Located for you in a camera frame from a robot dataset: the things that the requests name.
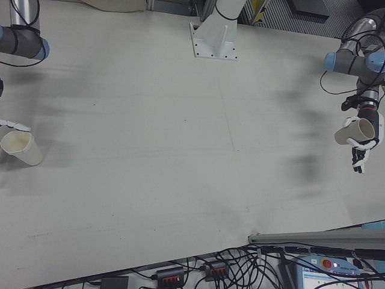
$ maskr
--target white table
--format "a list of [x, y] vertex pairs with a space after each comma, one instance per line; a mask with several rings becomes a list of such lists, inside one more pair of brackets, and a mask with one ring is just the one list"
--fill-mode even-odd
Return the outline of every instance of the white table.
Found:
[[0, 155], [1, 288], [385, 218], [384, 146], [356, 175], [333, 138], [355, 112], [319, 88], [339, 41], [239, 26], [238, 62], [202, 60], [192, 20], [42, 1], [50, 57], [0, 67], [1, 118], [32, 126], [45, 154]]

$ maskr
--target control panel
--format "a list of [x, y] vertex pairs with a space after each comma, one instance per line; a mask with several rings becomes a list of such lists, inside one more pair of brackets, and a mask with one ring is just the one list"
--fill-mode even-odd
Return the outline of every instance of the control panel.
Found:
[[[324, 256], [305, 256], [301, 259], [296, 260], [298, 263], [303, 264], [307, 267], [314, 267], [314, 270], [296, 265], [296, 274], [297, 274], [297, 288], [298, 289], [314, 289], [317, 286], [326, 284], [331, 281], [335, 281], [334, 278], [328, 276], [325, 273], [318, 273], [316, 269], [321, 269], [325, 272], [354, 276], [359, 275], [360, 270], [353, 264], [349, 263], [344, 259], [338, 258], [329, 258]], [[338, 277], [341, 280], [347, 280], [348, 278]], [[359, 288], [362, 288], [361, 282], [351, 283]], [[332, 284], [324, 287], [325, 289], [343, 289], [351, 288], [347, 284], [339, 283]]]

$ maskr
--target paper cup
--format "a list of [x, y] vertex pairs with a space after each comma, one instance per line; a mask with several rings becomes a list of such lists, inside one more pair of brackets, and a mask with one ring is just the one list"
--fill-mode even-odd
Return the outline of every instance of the paper cup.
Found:
[[7, 154], [14, 155], [30, 166], [43, 161], [43, 154], [29, 132], [11, 131], [2, 138], [0, 146]]
[[374, 128], [367, 119], [359, 119], [351, 122], [346, 128], [341, 128], [334, 134], [336, 142], [347, 145], [347, 139], [352, 138], [357, 142], [371, 140], [374, 138]]

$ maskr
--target connector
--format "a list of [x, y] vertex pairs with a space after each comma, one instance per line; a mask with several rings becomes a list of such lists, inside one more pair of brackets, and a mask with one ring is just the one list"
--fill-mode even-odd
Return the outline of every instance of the connector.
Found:
[[224, 261], [206, 262], [200, 267], [206, 273], [206, 282], [227, 279], [229, 276], [229, 266]]
[[182, 288], [185, 282], [185, 271], [183, 267], [176, 267], [156, 271], [158, 289]]

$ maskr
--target red switch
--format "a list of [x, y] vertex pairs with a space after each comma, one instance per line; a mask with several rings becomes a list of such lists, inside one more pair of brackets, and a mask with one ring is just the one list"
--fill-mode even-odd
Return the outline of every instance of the red switch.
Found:
[[322, 265], [323, 268], [325, 268], [325, 269], [330, 269], [330, 268], [331, 268], [331, 262], [330, 262], [330, 260], [328, 260], [328, 259], [322, 259], [321, 265]]

